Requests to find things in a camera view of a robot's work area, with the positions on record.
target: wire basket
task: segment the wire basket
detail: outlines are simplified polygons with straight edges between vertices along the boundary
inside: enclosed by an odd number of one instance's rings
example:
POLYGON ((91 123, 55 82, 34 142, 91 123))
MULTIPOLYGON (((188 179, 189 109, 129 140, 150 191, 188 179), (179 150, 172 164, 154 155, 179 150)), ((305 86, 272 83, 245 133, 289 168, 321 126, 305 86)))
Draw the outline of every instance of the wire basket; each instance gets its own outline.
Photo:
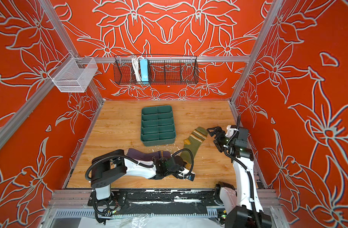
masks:
POLYGON ((85 92, 98 70, 94 58, 91 58, 88 64, 80 64, 79 66, 74 58, 68 58, 66 61, 67 63, 62 69, 51 78, 53 83, 60 92, 85 92))
POLYGON ((132 57, 142 55, 116 55, 114 81, 119 85, 195 85, 198 83, 198 63, 196 56, 183 55, 143 55, 148 60, 148 82, 136 80, 132 67, 132 57))

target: black wire basket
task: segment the black wire basket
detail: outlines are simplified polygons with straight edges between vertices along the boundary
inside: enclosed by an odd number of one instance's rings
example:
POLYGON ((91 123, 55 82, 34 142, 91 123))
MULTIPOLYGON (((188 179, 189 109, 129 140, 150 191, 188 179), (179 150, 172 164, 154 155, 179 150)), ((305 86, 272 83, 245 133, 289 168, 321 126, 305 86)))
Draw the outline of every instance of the black wire basket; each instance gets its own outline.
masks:
POLYGON ((196 56, 189 55, 116 55, 113 64, 114 81, 119 85, 195 85, 198 83, 196 56), (148 81, 138 82, 132 67, 132 57, 147 59, 148 81))

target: plastic sheet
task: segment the plastic sheet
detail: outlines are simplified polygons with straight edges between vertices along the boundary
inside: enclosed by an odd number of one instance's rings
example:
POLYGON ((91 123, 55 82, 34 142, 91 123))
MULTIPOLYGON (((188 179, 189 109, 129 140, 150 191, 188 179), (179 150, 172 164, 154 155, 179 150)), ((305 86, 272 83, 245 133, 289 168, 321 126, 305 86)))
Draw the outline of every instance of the plastic sheet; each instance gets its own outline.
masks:
POLYGON ((208 218, 186 218, 174 216, 158 217, 134 217, 107 220, 106 225, 99 224, 94 218, 82 217, 78 228, 157 228, 161 226, 168 228, 222 228, 224 226, 209 220, 208 218))

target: white mesh basket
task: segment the white mesh basket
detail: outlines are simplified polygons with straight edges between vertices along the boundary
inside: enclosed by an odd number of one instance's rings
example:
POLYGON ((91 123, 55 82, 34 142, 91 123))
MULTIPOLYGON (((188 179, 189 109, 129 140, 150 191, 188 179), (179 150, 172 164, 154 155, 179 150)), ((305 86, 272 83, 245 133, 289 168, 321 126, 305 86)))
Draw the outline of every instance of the white mesh basket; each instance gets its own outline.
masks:
POLYGON ((67 59, 67 63, 63 68, 52 78, 53 83, 60 92, 85 92, 90 81, 92 80, 98 66, 94 58, 85 68, 79 68, 74 58, 67 59))

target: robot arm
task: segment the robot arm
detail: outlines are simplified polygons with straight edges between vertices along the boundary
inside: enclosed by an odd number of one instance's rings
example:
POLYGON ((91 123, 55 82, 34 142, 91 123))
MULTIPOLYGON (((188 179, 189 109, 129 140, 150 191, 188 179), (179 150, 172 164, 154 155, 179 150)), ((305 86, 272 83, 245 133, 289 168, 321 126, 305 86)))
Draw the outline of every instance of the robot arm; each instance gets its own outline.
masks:
POLYGON ((236 173, 237 189, 228 185, 219 186, 219 198, 225 206, 226 228, 257 227, 270 228, 271 217, 263 213, 254 181, 254 156, 247 148, 249 130, 237 125, 228 125, 227 132, 221 127, 208 128, 210 136, 215 136, 214 144, 219 152, 231 158, 236 173))
POLYGON ((115 150, 94 158, 85 177, 90 181, 90 186, 95 189, 96 200, 110 198, 110 184, 124 175, 139 176, 153 180, 160 180, 166 176, 173 175, 179 179, 193 181, 195 177, 195 173, 192 172, 193 166, 190 170, 186 169, 184 167, 186 162, 180 156, 176 156, 183 150, 177 151, 169 159, 160 158, 149 162, 130 158, 124 155, 123 150, 115 150))

